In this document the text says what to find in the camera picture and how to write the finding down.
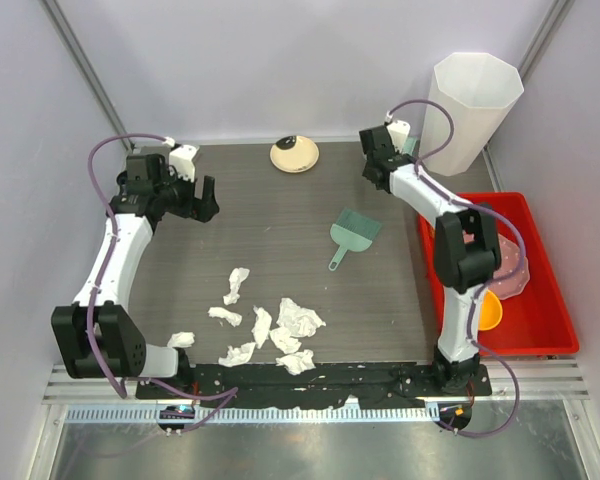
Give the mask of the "green hand brush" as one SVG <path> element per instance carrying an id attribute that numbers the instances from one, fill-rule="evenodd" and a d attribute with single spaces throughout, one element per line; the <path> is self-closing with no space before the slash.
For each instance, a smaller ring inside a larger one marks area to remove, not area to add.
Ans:
<path id="1" fill-rule="evenodd" d="M 367 250 L 379 234 L 382 223 L 349 208 L 341 211 L 330 227 L 330 237 L 338 248 L 329 262 L 328 269 L 335 271 L 348 252 Z"/>

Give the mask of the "cream round plate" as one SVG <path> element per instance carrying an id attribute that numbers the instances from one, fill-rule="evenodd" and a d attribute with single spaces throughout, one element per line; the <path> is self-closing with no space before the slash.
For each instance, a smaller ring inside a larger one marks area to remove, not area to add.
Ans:
<path id="1" fill-rule="evenodd" d="M 302 173 L 319 160 L 317 144 L 305 136 L 287 136 L 276 141 L 269 153 L 271 163 L 285 173 Z"/>

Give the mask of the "paper scrap top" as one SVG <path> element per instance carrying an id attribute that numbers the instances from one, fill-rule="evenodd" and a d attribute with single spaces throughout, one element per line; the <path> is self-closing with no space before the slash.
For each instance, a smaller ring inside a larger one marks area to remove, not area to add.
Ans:
<path id="1" fill-rule="evenodd" d="M 225 306 L 233 305 L 240 299 L 240 288 L 249 277 L 250 270 L 244 267 L 234 268 L 229 276 L 229 292 L 223 296 Z"/>

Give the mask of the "white plastic trash bin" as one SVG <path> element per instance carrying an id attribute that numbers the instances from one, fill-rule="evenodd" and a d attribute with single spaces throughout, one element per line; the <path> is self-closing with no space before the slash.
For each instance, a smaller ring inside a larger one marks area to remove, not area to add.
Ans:
<path id="1" fill-rule="evenodd" d="M 453 53 L 434 66 L 428 99 L 450 114 L 454 135 L 424 160 L 444 176 L 465 172 L 524 92 L 518 70 L 488 53 Z"/>

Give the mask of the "paper scrap narrow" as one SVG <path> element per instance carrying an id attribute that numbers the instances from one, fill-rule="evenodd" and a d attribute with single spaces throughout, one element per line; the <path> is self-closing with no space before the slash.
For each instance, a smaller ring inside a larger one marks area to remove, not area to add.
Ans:
<path id="1" fill-rule="evenodd" d="M 256 319 L 251 332 L 253 334 L 256 348 L 261 349 L 269 337 L 272 316 L 263 307 L 253 306 L 253 312 L 256 316 Z"/>

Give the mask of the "paper scrap large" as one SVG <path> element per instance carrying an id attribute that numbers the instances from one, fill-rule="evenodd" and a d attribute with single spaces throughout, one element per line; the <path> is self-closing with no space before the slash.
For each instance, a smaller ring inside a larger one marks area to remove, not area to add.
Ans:
<path id="1" fill-rule="evenodd" d="M 326 325 L 314 310 L 299 306 L 291 298 L 281 299 L 276 324 L 286 328 L 294 338 L 312 337 Z"/>

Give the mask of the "paper scrap small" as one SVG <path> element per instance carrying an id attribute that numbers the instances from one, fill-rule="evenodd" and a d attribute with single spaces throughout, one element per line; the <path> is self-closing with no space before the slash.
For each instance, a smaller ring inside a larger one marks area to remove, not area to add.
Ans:
<path id="1" fill-rule="evenodd" d="M 292 337 L 290 330 L 283 326 L 270 330 L 269 338 L 274 346 L 285 355 L 294 354 L 301 347 L 301 342 Z"/>

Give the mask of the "green plastic dustpan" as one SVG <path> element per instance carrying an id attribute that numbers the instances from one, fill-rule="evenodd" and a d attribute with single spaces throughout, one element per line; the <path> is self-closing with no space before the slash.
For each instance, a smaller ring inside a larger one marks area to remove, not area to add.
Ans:
<path id="1" fill-rule="evenodd" d="M 402 154 L 406 154 L 411 157 L 414 157 L 417 154 L 418 145 L 419 145 L 419 139 L 417 137 L 409 136 L 404 141 L 404 144 L 402 145 L 400 152 Z"/>

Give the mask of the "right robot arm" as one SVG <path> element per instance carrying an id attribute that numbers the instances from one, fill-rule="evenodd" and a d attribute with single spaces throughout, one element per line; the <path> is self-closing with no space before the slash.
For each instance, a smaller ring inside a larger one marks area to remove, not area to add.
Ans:
<path id="1" fill-rule="evenodd" d="M 400 153 L 387 125 L 364 129 L 359 138 L 363 176 L 434 228 L 434 273 L 444 287 L 444 312 L 431 380 L 442 394 L 462 392 L 478 374 L 479 317 L 487 284 L 501 266 L 496 221 L 484 206 L 446 189 L 411 155 Z"/>

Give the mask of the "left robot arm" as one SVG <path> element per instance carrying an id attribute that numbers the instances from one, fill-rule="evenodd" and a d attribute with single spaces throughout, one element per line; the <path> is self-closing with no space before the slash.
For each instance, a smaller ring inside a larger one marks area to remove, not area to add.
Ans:
<path id="1" fill-rule="evenodd" d="M 158 378 L 170 398 L 185 397 L 193 375 L 177 347 L 146 342 L 131 319 L 131 288 L 158 223 L 171 214 L 206 223 L 219 211 L 215 180 L 195 195 L 196 147 L 169 153 L 135 153 L 118 175 L 118 193 L 107 202 L 104 238 L 92 270 L 72 303 L 58 306 L 51 326 L 67 373 L 74 379 Z"/>

